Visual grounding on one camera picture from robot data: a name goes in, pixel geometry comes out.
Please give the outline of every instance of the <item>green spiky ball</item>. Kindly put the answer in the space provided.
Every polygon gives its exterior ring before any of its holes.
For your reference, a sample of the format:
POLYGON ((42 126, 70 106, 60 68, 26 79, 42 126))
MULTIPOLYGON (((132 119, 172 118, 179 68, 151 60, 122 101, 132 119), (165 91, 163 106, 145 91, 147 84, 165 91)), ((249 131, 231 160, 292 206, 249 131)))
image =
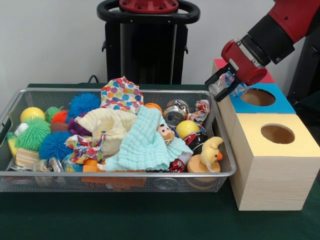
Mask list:
POLYGON ((54 115, 57 114, 57 113, 60 113, 62 108, 63 108, 63 106, 60 107, 60 108, 57 108, 57 107, 55 107, 55 106, 49 107, 49 108, 45 111, 45 120, 46 120, 48 123, 51 123, 51 120, 52 120, 52 118, 54 117, 54 115))
POLYGON ((39 117, 25 120, 28 128, 16 139, 15 146, 32 151, 38 151, 44 138, 51 133, 50 124, 39 117))

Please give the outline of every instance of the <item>polka dot cloth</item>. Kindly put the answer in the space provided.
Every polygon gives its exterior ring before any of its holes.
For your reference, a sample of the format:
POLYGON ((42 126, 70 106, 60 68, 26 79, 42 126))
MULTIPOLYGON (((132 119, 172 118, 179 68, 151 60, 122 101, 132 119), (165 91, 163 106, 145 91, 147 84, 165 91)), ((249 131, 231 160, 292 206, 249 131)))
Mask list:
POLYGON ((124 76, 108 82, 101 90, 101 108, 122 110, 135 114, 144 104, 139 86, 124 76))

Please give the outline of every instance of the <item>blue box top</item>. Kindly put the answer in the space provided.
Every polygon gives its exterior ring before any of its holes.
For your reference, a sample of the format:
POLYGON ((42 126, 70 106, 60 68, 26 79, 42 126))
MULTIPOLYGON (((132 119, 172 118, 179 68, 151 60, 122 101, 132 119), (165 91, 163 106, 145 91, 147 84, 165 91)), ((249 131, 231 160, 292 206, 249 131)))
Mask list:
POLYGON ((276 84, 257 83, 250 89, 241 97, 230 97, 236 113, 296 113, 276 84))

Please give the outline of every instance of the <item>cream fleece blanket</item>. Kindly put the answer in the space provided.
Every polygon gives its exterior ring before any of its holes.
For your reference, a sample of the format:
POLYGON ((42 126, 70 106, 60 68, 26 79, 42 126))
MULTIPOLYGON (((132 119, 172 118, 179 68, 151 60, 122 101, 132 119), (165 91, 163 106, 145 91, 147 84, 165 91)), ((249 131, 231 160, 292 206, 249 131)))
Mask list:
POLYGON ((122 140, 136 119, 133 113, 101 107, 88 112, 84 117, 75 118, 75 121, 91 132, 96 141, 106 132, 101 150, 104 156, 113 156, 119 152, 122 140))

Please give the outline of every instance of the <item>cable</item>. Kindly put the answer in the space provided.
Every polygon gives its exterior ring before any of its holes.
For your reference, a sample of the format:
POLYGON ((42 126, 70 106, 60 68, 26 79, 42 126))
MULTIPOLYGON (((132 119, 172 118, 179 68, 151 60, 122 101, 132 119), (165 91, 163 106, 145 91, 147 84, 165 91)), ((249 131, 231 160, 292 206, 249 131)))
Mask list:
POLYGON ((96 76, 96 75, 92 75, 92 76, 89 78, 89 80, 88 80, 88 83, 89 83, 89 84, 91 83, 91 80, 92 80, 92 79, 95 79, 95 81, 96 81, 97 84, 99 83, 99 80, 98 80, 97 76, 96 76))

